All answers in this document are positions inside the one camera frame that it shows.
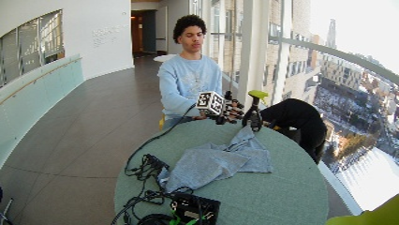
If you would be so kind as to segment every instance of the glass wall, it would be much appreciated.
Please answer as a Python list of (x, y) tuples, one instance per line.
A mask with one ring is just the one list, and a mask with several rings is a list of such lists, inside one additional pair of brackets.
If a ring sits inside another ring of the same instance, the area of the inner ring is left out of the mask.
[(240, 81), (244, 0), (213, 0), (209, 56), (232, 80)]
[[(209, 0), (209, 56), (239, 85), (241, 50), (251, 47), (241, 43), (243, 2)], [(380, 13), (376, 1), (354, 2), (349, 7), (349, 1), (271, 0), (265, 73), (256, 76), (271, 96), (284, 79), (281, 99), (303, 99), (322, 114), (329, 127), (324, 164), (361, 209), (373, 210), (399, 192), (399, 67), (393, 63), (399, 27), (389, 25), (399, 20), (399, 6), (385, 0)], [(354, 9), (361, 5), (369, 14)], [(288, 27), (291, 37), (284, 37)], [(385, 41), (376, 42), (382, 33), (372, 27), (385, 27)]]
[(64, 58), (62, 11), (25, 23), (0, 37), (0, 87)]

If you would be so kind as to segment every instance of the railing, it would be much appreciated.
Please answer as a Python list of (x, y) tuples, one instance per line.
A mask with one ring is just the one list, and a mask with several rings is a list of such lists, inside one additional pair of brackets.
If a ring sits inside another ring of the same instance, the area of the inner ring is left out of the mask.
[(42, 116), (84, 82), (75, 55), (39, 67), (0, 89), (0, 169)]

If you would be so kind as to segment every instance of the man's hand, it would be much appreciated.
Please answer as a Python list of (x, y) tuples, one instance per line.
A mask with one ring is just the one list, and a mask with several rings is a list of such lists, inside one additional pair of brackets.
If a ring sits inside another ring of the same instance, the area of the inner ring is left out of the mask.
[(204, 111), (200, 111), (200, 116), (193, 116), (192, 118), (195, 119), (195, 120), (204, 120), (204, 119), (207, 119), (208, 118), (208, 116), (205, 115), (205, 112)]

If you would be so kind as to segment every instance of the sky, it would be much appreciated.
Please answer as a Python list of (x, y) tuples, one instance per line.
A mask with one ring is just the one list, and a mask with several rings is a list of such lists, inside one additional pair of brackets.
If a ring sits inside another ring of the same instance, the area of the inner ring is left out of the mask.
[(336, 19), (336, 44), (344, 52), (372, 55), (399, 75), (399, 0), (310, 0), (310, 31), (326, 41)]

